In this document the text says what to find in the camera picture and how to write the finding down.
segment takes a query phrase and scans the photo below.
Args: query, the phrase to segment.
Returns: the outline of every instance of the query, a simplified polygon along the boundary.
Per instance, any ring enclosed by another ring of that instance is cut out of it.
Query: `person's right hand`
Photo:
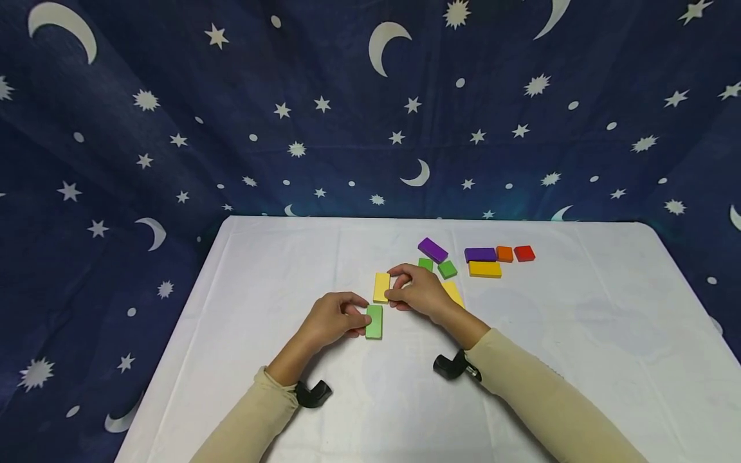
[[[393,288],[386,290],[391,307],[398,310],[416,310],[440,324],[440,316],[451,308],[459,307],[448,296],[437,275],[426,268],[412,264],[400,264],[388,271],[397,276]]]

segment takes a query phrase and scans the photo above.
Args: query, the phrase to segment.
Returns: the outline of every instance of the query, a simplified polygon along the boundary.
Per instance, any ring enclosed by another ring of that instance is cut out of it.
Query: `black clamp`
[[[478,382],[481,382],[481,373],[479,372],[479,369],[468,363],[468,360],[465,359],[465,351],[463,349],[458,351],[453,360],[450,360],[443,355],[437,356],[435,363],[432,365],[432,369],[435,370],[435,373],[448,381],[461,376],[465,371],[468,372],[469,375],[473,376],[473,378]]]
[[[306,387],[303,381],[296,384],[296,399],[299,401],[299,405],[304,408],[319,408],[331,395],[332,388],[327,386],[324,381],[316,383],[316,386],[311,390]]]

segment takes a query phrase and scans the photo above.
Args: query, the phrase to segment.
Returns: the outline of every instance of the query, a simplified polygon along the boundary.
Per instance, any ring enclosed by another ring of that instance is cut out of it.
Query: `white dot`
[[[70,408],[70,411],[67,412],[67,417],[68,418],[72,418],[79,411],[80,411],[80,406],[79,405],[75,405],[74,407]]]

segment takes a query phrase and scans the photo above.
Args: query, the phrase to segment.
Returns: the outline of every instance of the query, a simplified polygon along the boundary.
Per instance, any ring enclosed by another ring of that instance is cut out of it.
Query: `red block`
[[[530,246],[518,246],[514,248],[514,255],[518,262],[529,262],[535,260],[535,253]]]

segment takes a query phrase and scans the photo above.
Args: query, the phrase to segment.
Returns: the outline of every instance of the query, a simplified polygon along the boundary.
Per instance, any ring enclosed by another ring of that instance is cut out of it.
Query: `small green block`
[[[427,270],[432,271],[432,259],[425,259],[424,257],[420,257],[417,267],[426,268]]]
[[[449,279],[452,276],[458,275],[458,270],[456,269],[456,266],[453,265],[453,262],[451,261],[445,261],[437,266],[437,271],[440,272],[440,275],[444,279]]]
[[[365,327],[365,338],[381,339],[383,337],[383,306],[369,305],[365,313],[371,319],[370,324]]]

